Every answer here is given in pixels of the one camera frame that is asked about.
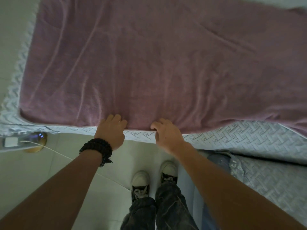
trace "hand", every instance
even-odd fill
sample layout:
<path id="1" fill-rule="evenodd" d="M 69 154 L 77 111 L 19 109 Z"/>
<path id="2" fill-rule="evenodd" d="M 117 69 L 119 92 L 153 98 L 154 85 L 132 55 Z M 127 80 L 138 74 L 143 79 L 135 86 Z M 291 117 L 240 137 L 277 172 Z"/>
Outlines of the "hand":
<path id="1" fill-rule="evenodd" d="M 156 129 L 156 144 L 169 154 L 175 154 L 176 149 L 185 143 L 178 127 L 166 119 L 153 122 L 151 129 Z"/>
<path id="2" fill-rule="evenodd" d="M 125 139 L 123 133 L 127 126 L 127 120 L 121 121 L 120 115 L 109 115 L 106 120 L 102 120 L 97 127 L 94 138 L 104 139 L 108 142 L 112 150 L 118 149 Z"/>

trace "forearm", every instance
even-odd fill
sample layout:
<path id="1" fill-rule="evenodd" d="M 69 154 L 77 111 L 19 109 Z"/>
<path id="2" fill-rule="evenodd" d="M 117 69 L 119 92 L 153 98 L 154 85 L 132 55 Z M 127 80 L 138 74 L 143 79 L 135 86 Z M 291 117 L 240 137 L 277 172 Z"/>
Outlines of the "forearm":
<path id="1" fill-rule="evenodd" d="M 189 143 L 172 153 L 224 229 L 305 229 L 266 198 L 200 155 Z"/>
<path id="2" fill-rule="evenodd" d="M 71 229 L 102 155 L 87 150 L 0 220 L 0 229 Z"/>

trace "bracelet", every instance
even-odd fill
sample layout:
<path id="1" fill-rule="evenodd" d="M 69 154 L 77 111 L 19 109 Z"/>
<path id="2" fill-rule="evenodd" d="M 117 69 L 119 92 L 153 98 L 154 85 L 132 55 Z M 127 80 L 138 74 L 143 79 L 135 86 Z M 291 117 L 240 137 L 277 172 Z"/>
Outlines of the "bracelet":
<path id="1" fill-rule="evenodd" d="M 102 162 L 99 167 L 104 166 L 105 163 L 112 163 L 110 157 L 113 150 L 111 145 L 104 139 L 91 139 L 89 142 L 83 145 L 79 151 L 79 154 L 88 149 L 98 151 L 102 154 Z"/>

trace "person's left hand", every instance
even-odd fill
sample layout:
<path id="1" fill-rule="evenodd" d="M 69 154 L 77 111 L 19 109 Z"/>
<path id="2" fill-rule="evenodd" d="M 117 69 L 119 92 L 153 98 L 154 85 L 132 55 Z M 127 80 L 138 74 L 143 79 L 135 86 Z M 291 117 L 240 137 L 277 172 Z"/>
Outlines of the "person's left hand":
<path id="1" fill-rule="evenodd" d="M 98 125 L 94 138 L 104 139 L 111 145 L 112 150 L 116 150 L 124 143 L 123 131 L 126 126 L 127 120 L 121 121 L 120 115 L 109 115 Z"/>

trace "leg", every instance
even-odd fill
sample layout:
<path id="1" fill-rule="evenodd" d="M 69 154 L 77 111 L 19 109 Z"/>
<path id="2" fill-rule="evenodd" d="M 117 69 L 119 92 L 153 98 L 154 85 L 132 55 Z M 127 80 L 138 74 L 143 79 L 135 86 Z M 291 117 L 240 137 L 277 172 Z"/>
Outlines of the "leg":
<path id="1" fill-rule="evenodd" d="M 156 192 L 157 228 L 198 229 L 191 216 L 185 197 L 177 186 L 178 173 L 173 162 L 167 161 L 161 166 L 161 186 Z"/>
<path id="2" fill-rule="evenodd" d="M 132 179 L 132 205 L 125 216 L 121 230 L 154 230 L 156 219 L 155 200 L 149 197 L 149 175 L 144 171 Z"/>

